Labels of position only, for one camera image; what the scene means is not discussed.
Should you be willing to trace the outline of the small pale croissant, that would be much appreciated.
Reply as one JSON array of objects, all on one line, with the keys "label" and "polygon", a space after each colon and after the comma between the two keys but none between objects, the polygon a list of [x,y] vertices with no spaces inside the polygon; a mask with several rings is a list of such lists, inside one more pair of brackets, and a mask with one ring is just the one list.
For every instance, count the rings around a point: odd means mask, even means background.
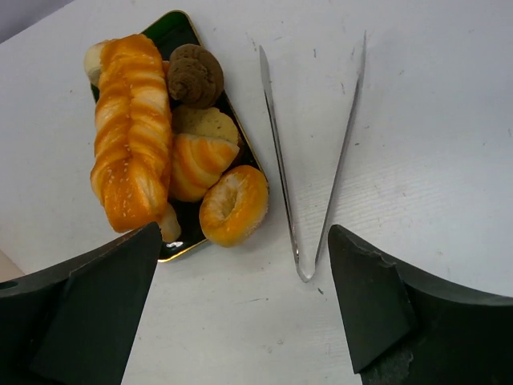
[{"label": "small pale croissant", "polygon": [[172,243],[181,235],[181,227],[178,222],[176,211],[170,203],[167,203],[164,214],[159,221],[159,227],[163,242]]}]

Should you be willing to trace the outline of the brown chocolate swirl bread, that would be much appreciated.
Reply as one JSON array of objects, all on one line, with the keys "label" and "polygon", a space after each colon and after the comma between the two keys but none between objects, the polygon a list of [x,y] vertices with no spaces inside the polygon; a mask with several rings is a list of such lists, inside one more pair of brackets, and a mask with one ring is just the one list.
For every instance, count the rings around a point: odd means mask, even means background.
[{"label": "brown chocolate swirl bread", "polygon": [[170,55],[168,91],[189,107],[212,107],[224,90],[224,72],[216,57],[202,46],[184,44]]}]

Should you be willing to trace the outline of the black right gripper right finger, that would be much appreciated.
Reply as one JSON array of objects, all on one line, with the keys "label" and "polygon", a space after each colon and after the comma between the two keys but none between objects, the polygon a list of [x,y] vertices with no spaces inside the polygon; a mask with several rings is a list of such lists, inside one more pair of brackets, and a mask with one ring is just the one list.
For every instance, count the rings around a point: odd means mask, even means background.
[{"label": "black right gripper right finger", "polygon": [[328,234],[354,373],[364,384],[509,384],[512,300],[397,259],[348,229]]}]

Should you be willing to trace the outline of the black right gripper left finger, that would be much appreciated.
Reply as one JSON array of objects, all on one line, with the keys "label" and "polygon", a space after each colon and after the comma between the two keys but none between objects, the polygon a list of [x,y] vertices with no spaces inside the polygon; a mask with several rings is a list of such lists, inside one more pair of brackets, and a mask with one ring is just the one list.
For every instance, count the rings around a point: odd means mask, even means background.
[{"label": "black right gripper left finger", "polygon": [[1,284],[3,384],[119,384],[162,246],[159,226]]}]

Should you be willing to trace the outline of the sugared orange donut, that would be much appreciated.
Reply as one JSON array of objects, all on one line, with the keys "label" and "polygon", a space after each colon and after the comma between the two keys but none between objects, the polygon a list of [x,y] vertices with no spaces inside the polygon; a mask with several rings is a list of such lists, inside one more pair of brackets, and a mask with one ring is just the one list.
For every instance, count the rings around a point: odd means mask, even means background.
[{"label": "sugared orange donut", "polygon": [[226,172],[205,194],[200,227],[212,243],[230,248],[243,243],[264,220],[268,181],[262,171],[240,165]]}]

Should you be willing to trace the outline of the long twisted orange bread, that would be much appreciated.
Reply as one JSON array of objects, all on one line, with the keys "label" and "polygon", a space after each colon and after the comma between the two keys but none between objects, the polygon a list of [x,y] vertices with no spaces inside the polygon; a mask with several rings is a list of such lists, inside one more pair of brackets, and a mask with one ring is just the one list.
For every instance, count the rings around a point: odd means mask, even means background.
[{"label": "long twisted orange bread", "polygon": [[144,34],[105,42],[95,105],[94,194],[118,233],[159,221],[168,203],[171,110],[163,59]]}]

